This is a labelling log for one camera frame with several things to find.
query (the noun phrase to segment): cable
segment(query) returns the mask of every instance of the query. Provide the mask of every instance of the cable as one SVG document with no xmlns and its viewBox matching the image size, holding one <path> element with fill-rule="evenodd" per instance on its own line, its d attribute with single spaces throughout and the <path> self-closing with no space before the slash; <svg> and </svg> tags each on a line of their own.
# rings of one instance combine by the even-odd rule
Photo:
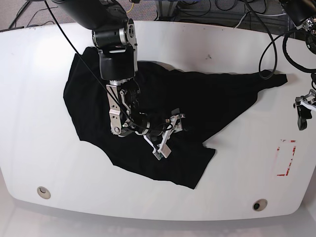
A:
<svg viewBox="0 0 316 237">
<path fill-rule="evenodd" d="M 44 1 L 50 15 L 52 16 L 52 18 L 54 19 L 54 21 L 56 22 L 56 25 L 58 26 L 58 28 L 60 29 L 61 33 L 63 34 L 63 36 L 66 38 L 66 40 L 68 41 L 68 43 L 70 44 L 70 46 L 74 49 L 74 51 L 76 52 L 77 56 L 80 58 L 80 60 L 83 62 L 83 64 L 88 68 L 88 70 L 91 72 L 91 74 L 93 75 L 93 77 L 99 82 L 99 84 L 103 87 L 103 89 L 107 92 L 107 94 L 115 101 L 115 103 L 119 106 L 119 108 L 122 110 L 123 114 L 129 119 L 131 120 L 135 126 L 139 127 L 139 128 L 142 128 L 142 129 L 148 129 L 150 131 L 162 131 L 162 132 L 165 132 L 165 131 L 169 131 L 173 128 L 173 126 L 171 126 L 171 128 L 167 128 L 167 129 L 161 129 L 161 130 L 153 130 L 153 129 L 150 129 L 149 127 L 146 127 L 146 126 L 140 126 L 138 124 L 136 124 L 134 122 L 134 120 L 125 112 L 125 108 L 123 108 L 122 105 L 119 104 L 119 102 L 114 98 L 114 96 L 107 90 L 107 88 L 102 84 L 102 82 L 100 81 L 100 79 L 93 73 L 93 71 L 90 69 L 90 67 L 87 65 L 87 63 L 84 61 L 84 59 L 82 58 L 82 56 L 79 54 L 79 52 L 77 51 L 77 49 L 74 47 L 74 45 L 71 43 L 71 41 L 69 40 L 69 38 L 66 36 L 65 32 L 63 31 L 63 29 L 61 28 L 61 26 L 59 25 L 56 17 L 54 16 L 53 12 L 51 11 L 51 9 L 49 8 L 48 4 L 47 4 L 47 1 Z"/>
<path fill-rule="evenodd" d="M 44 24 L 41 24 L 41 25 L 39 25 L 39 26 L 46 25 L 48 22 L 51 22 L 51 23 L 53 23 L 53 24 L 55 25 L 55 23 L 54 23 L 53 21 L 47 21 L 47 22 L 45 22 Z"/>
<path fill-rule="evenodd" d="M 20 10 L 18 11 L 18 13 L 16 14 L 16 17 L 14 18 L 14 20 L 12 21 L 12 23 L 9 25 L 8 29 L 11 29 L 12 26 L 15 24 L 16 27 L 16 21 L 17 19 L 21 16 L 21 14 L 25 11 L 25 9 L 31 4 L 30 1 L 27 1 L 26 3 L 23 4 L 23 6 L 20 8 Z"/>
<path fill-rule="evenodd" d="M 45 11 L 45 10 L 48 10 L 48 8 L 44 8 L 44 9 L 41 9 L 41 10 L 38 10 L 37 12 L 35 12 L 35 14 L 32 16 L 32 18 L 30 19 L 30 21 L 28 22 L 28 24 L 26 25 L 26 27 L 28 27 L 31 23 L 31 21 L 34 19 L 34 17 L 36 16 L 36 14 L 38 14 L 40 11 Z"/>
<path fill-rule="evenodd" d="M 251 14 L 249 14 L 249 29 L 251 30 Z"/>
<path fill-rule="evenodd" d="M 270 17 L 275 17 L 275 16 L 284 16 L 284 15 L 287 15 L 286 13 L 282 13 L 282 14 L 277 14 L 277 15 L 265 15 L 265 14 L 260 14 L 260 13 L 257 13 L 257 15 L 259 16 L 270 16 Z"/>
<path fill-rule="evenodd" d="M 246 18 L 246 16 L 247 16 L 249 13 L 250 13 L 250 11 L 247 12 L 246 14 L 244 14 L 244 16 L 240 19 L 239 23 L 234 27 L 234 29 L 236 29 L 236 28 L 238 28 L 238 27 L 240 26 L 240 24 L 242 23 L 242 21 Z"/>
<path fill-rule="evenodd" d="M 274 49 L 274 51 L 275 51 L 275 65 L 274 65 L 274 67 L 273 67 L 272 72 L 271 72 L 267 77 L 265 77 L 265 76 L 263 76 L 263 75 L 261 74 L 261 64 L 259 64 L 259 76 L 260 76 L 262 79 L 269 79 L 269 78 L 271 78 L 271 77 L 274 75 L 274 73 L 275 73 L 275 71 L 276 71 L 276 69 L 277 69 L 277 46 L 276 46 L 276 43 L 275 43 L 275 41 L 274 41 L 274 39 L 273 39 L 273 37 L 272 37 L 272 34 L 271 34 L 270 30 L 269 30 L 268 27 L 266 26 L 266 24 L 260 19 L 260 17 L 257 15 L 257 13 L 252 9 L 252 7 L 249 5 L 249 3 L 247 2 L 247 0 L 243 0 L 243 2 L 244 2 L 245 5 L 247 6 L 247 8 L 251 11 L 251 13 L 258 19 L 258 21 L 261 23 L 261 25 L 265 28 L 265 30 L 267 31 L 267 33 L 268 33 L 268 35 L 269 35 L 269 37 L 270 37 L 270 39 L 271 39 L 271 42 L 272 42 L 272 44 L 273 44 L 273 49 Z"/>
<path fill-rule="evenodd" d="M 236 5 L 237 5 L 237 0 L 234 1 L 234 4 L 233 4 L 231 7 L 227 8 L 227 9 L 222 9 L 222 8 L 220 8 L 219 5 L 218 5 L 218 0 L 215 0 L 215 6 L 216 6 L 218 9 L 220 9 L 221 11 L 229 11 L 229 10 L 232 10 Z"/>
<path fill-rule="evenodd" d="M 190 6 L 190 5 L 197 4 L 197 3 L 198 3 L 198 1 L 193 1 L 193 2 L 191 2 L 191 3 L 186 2 L 186 1 L 181 1 L 181 3 L 183 3 L 184 5 L 188 5 L 188 6 Z"/>
<path fill-rule="evenodd" d="M 296 29 L 292 29 L 292 30 L 289 30 L 288 32 L 285 32 L 285 33 L 282 33 L 280 34 L 279 36 L 277 36 L 273 42 L 275 42 L 278 38 L 280 38 L 281 36 L 284 36 L 286 34 L 289 34 L 289 33 L 294 33 L 294 32 L 300 32 L 299 30 L 296 30 Z M 269 43 L 269 45 L 266 47 L 265 51 L 263 51 L 262 55 L 261 55 L 261 58 L 260 58 L 260 61 L 259 61 L 259 67 L 261 67 L 261 63 L 262 63 L 262 60 L 263 60 L 263 57 L 265 56 L 267 50 L 270 48 L 272 42 Z"/>
<path fill-rule="evenodd" d="M 316 73 L 316 69 L 309 69 L 309 68 L 305 68 L 301 65 L 299 65 L 298 63 L 294 62 L 293 59 L 291 59 L 291 57 L 288 55 L 287 50 L 286 50 L 286 43 L 288 38 L 291 36 L 291 34 L 293 34 L 295 31 L 292 32 L 287 32 L 287 34 L 284 36 L 283 39 L 283 45 L 282 45 L 282 49 L 283 49 L 283 53 L 285 58 L 287 59 L 287 61 L 295 68 L 297 68 L 298 70 L 304 72 L 304 73 L 311 73 L 311 74 L 315 74 Z"/>
<path fill-rule="evenodd" d="M 133 10 L 134 5 L 135 5 L 135 3 L 132 4 L 132 7 L 131 7 L 130 10 L 128 10 L 126 13 L 130 13 L 130 12 Z"/>
<path fill-rule="evenodd" d="M 17 17 L 17 16 L 20 14 L 20 12 L 22 11 L 22 9 L 24 8 L 24 6 L 25 6 L 27 3 L 28 3 L 28 2 L 26 1 L 26 2 L 23 4 L 23 6 L 21 6 L 20 10 L 18 11 L 18 13 L 16 14 L 15 17 Z M 16 22 L 17 22 L 17 19 L 14 20 L 14 27 L 16 27 Z"/>
<path fill-rule="evenodd" d="M 184 11 L 182 11 L 181 9 L 179 9 L 182 13 L 184 14 L 187 14 L 189 16 L 205 16 L 206 14 L 208 14 L 210 11 L 211 11 L 211 8 L 212 8 L 212 3 L 211 3 L 211 0 L 208 0 L 209 1 L 209 9 L 206 13 L 202 14 L 202 15 L 192 15 L 192 14 L 189 14 L 189 13 L 186 13 Z"/>
<path fill-rule="evenodd" d="M 156 20 L 158 19 L 158 11 L 156 11 L 156 13 L 157 13 L 157 16 L 156 16 L 156 18 L 154 19 L 154 21 L 156 21 Z"/>
<path fill-rule="evenodd" d="M 243 0 L 238 0 L 238 1 L 243 2 Z M 251 1 L 249 1 L 248 3 L 252 3 L 253 1 L 256 1 L 256 0 L 251 0 Z"/>
<path fill-rule="evenodd" d="M 264 11 L 263 11 L 263 12 L 254 11 L 254 12 L 256 12 L 257 14 L 265 14 L 266 11 L 267 11 L 267 2 L 266 2 L 266 0 L 263 0 L 263 3 L 264 3 L 264 5 L 265 5 Z"/>
</svg>

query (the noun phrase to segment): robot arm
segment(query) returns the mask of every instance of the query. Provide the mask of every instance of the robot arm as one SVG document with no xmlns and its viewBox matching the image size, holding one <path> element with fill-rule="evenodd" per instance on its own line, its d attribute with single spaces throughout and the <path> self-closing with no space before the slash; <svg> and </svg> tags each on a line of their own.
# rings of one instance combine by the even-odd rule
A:
<svg viewBox="0 0 316 237">
<path fill-rule="evenodd" d="M 52 0 L 69 16 L 85 28 L 92 37 L 100 56 L 100 73 L 106 86 L 110 104 L 112 133 L 127 136 L 130 133 L 144 136 L 154 148 L 154 155 L 167 158 L 171 150 L 166 145 L 170 135 L 182 131 L 179 110 L 169 118 L 152 121 L 150 115 L 138 111 L 140 89 L 134 81 L 137 71 L 137 42 L 134 22 L 125 12 L 109 9 L 99 0 Z M 279 0 L 297 29 L 307 35 L 307 46 L 316 54 L 316 0 Z"/>
</svg>

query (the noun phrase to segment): gray floor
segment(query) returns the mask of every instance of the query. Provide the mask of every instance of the gray floor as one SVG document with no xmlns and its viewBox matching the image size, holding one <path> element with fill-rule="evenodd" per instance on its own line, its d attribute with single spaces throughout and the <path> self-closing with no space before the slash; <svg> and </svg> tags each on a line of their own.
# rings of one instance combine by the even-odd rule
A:
<svg viewBox="0 0 316 237">
<path fill-rule="evenodd" d="M 128 10 L 131 6 L 131 3 L 128 0 L 118 0 L 122 6 Z M 265 14 L 279 14 L 282 13 L 282 9 L 278 4 L 278 0 L 266 0 L 267 1 L 267 12 Z M 20 9 L 20 7 L 24 4 L 25 0 L 0 0 L 0 30 L 7 29 L 12 20 L 14 19 L 16 13 Z M 234 4 L 234 0 L 218 0 L 218 4 L 222 8 L 228 8 L 232 4 Z M 49 6 L 55 7 L 55 4 L 49 1 Z M 209 9 L 209 0 L 201 0 L 198 4 L 185 6 L 185 8 L 196 9 L 197 11 L 207 11 Z M 256 0 L 251 3 L 251 6 L 256 11 L 263 11 L 264 4 L 263 0 Z M 27 10 L 23 13 L 23 15 L 18 19 L 17 26 L 27 26 L 32 16 L 36 13 L 36 11 L 40 9 L 46 8 L 44 2 L 33 2 Z M 218 9 L 215 6 L 215 0 L 211 0 L 211 9 L 212 11 L 217 11 Z M 55 8 L 52 10 L 60 23 L 69 23 L 73 22 L 73 20 L 67 16 L 66 13 L 62 11 L 60 8 Z M 239 1 L 234 9 L 231 12 L 239 12 L 244 13 L 244 3 Z M 154 20 L 156 17 L 156 5 L 153 0 L 141 0 L 139 4 L 136 4 L 134 9 L 128 14 L 129 17 L 134 20 L 145 20 L 150 21 Z M 40 11 L 34 19 L 30 22 L 30 25 L 41 25 L 47 21 L 52 20 L 47 10 Z M 247 28 L 246 23 L 241 25 L 242 28 Z"/>
</svg>

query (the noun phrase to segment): black cloth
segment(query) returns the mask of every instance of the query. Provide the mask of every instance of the black cloth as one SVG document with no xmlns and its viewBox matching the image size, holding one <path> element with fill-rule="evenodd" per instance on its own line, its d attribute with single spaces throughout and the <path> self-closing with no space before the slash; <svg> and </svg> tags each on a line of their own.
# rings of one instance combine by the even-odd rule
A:
<svg viewBox="0 0 316 237">
<path fill-rule="evenodd" d="M 82 57 L 100 77 L 96 48 L 87 48 Z M 138 62 L 135 80 L 140 86 L 140 109 L 170 114 L 179 108 L 185 113 L 185 131 L 167 141 L 168 158 L 157 158 L 143 136 L 118 137 L 111 133 L 107 93 L 76 55 L 64 90 L 64 100 L 78 137 L 102 149 L 113 165 L 154 180 L 171 181 L 194 189 L 214 149 L 202 145 L 257 100 L 257 93 L 283 85 L 286 75 L 263 80 L 250 75 L 184 73 L 168 71 L 152 62 Z"/>
</svg>

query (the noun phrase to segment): white tabletop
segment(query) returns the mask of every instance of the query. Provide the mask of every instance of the white tabletop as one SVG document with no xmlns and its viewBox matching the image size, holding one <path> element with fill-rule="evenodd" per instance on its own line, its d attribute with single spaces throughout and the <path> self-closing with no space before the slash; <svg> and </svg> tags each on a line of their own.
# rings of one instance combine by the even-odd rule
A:
<svg viewBox="0 0 316 237">
<path fill-rule="evenodd" d="M 264 33 L 240 29 L 173 22 L 135 25 L 138 60 L 184 71 L 253 73 L 269 43 Z M 79 52 L 93 45 L 91 31 L 78 24 L 62 27 Z M 298 130 L 292 105 L 296 96 L 307 94 L 311 78 L 287 63 L 281 39 L 277 47 L 277 69 L 288 74 L 289 82 L 260 92 L 255 105 L 206 142 L 217 153 L 191 190 L 113 166 L 98 147 L 79 141 L 63 100 L 74 52 L 56 26 L 0 33 L 0 167 L 8 191 L 41 205 L 140 219 L 228 220 L 293 213 L 316 165 L 316 122 L 309 120 L 308 129 Z M 299 63 L 314 66 L 316 56 L 303 41 L 290 39 L 288 48 Z M 273 59 L 271 50 L 263 67 L 271 68 Z M 277 176 L 286 173 L 291 159 L 289 174 Z M 50 199 L 39 197 L 39 186 L 49 189 Z M 253 203 L 262 198 L 267 208 L 254 211 Z"/>
</svg>

